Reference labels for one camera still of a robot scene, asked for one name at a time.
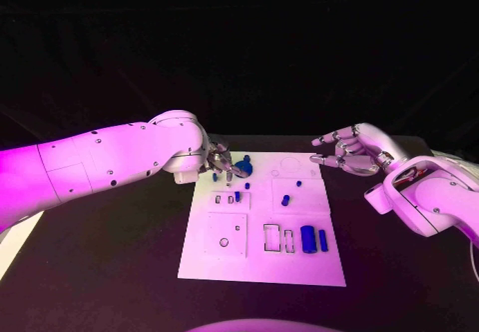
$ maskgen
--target small blue object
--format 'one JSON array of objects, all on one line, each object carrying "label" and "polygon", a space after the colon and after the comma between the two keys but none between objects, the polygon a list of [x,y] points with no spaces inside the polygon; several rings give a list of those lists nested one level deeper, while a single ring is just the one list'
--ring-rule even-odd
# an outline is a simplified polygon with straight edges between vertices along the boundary
[{"label": "small blue object", "polygon": [[327,251],[326,232],[319,230],[319,243],[321,245],[321,251]]},{"label": "small blue object", "polygon": [[314,236],[314,228],[311,226],[301,227],[301,242],[303,242],[303,252],[306,254],[316,254],[316,236]]},{"label": "small blue object", "polygon": [[249,163],[251,158],[248,155],[244,156],[242,161],[238,161],[235,163],[235,167],[241,170],[245,171],[248,173],[248,175],[251,175],[252,173],[252,164]]},{"label": "small blue object", "polygon": [[281,201],[281,206],[287,206],[290,204],[290,195],[284,195],[282,201]]}]

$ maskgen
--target dark table surface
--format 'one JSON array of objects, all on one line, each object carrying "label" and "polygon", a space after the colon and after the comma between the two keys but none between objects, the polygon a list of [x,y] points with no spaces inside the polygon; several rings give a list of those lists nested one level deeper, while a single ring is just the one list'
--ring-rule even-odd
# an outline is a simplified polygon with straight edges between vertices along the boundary
[{"label": "dark table surface", "polygon": [[[321,153],[310,136],[226,136],[235,151]],[[398,137],[414,155],[420,138]],[[347,286],[177,279],[194,184],[160,172],[46,211],[0,283],[3,331],[184,331],[275,318],[343,331],[479,331],[469,241],[418,236],[363,199],[383,176],[321,168]]]}]

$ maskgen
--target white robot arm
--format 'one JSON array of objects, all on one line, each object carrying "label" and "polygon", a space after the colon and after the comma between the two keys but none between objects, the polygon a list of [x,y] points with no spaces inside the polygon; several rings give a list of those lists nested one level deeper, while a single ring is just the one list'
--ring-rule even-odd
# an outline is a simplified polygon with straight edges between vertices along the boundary
[{"label": "white robot arm", "polygon": [[314,146],[336,142],[336,156],[314,155],[310,161],[369,176],[382,169],[386,178],[363,197],[381,213],[396,213],[424,237],[456,226],[479,247],[479,180],[443,158],[409,158],[391,137],[360,123],[313,140]]},{"label": "white robot arm", "polygon": [[161,168],[179,184],[197,181],[209,169],[248,176],[232,166],[228,145],[207,137],[186,111],[0,151],[0,232],[39,211],[147,178]]}]

